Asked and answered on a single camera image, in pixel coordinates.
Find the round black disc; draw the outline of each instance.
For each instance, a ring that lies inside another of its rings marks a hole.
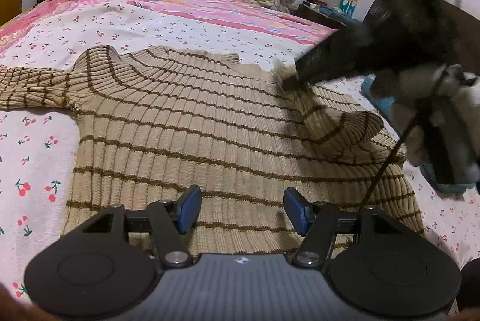
[[[347,302],[392,318],[446,310],[461,283],[460,271],[450,257],[421,238],[403,235],[346,249],[332,260],[329,278]]]
[[[97,320],[134,306],[153,289],[155,266],[143,250],[105,235],[73,240],[47,248],[25,271],[28,294],[43,310]]]

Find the gray ribbed plate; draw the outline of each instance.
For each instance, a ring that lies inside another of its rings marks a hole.
[[[443,321],[439,314],[431,321]],[[204,254],[193,267],[169,270],[140,305],[111,321],[379,320],[340,300],[317,271],[283,255]]]

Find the bed sheet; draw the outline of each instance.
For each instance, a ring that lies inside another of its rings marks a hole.
[[[120,53],[149,46],[237,52],[243,63],[269,70],[294,59],[332,30],[293,16],[230,0],[48,0],[0,31],[0,68],[68,69],[99,44]],[[357,80],[333,82],[365,107]],[[28,300],[23,271],[59,237],[79,133],[68,112],[0,112],[0,281]],[[480,198],[442,199],[408,165],[427,236],[460,265],[477,256]]]

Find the sweater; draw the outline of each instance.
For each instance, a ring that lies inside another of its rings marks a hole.
[[[36,106],[71,109],[80,130],[63,233],[111,204],[140,210],[198,184],[202,209],[187,236],[194,255],[293,252],[301,239],[283,211],[284,189],[356,209],[395,144],[348,95],[285,93],[274,73],[236,54],[163,46],[123,55],[99,46],[68,71],[0,72],[0,108]],[[369,203],[422,231],[398,163]],[[349,243],[339,235],[335,248]]]

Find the beige knit sweater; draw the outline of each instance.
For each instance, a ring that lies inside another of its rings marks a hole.
[[[198,184],[193,254],[294,250],[301,239],[284,189],[354,209],[394,144],[349,96],[320,87],[287,95],[272,73],[234,54],[100,46],[69,71],[0,72],[0,108],[35,106],[70,108],[80,129],[64,232],[112,203],[144,209]],[[422,230],[398,164],[371,203]]]

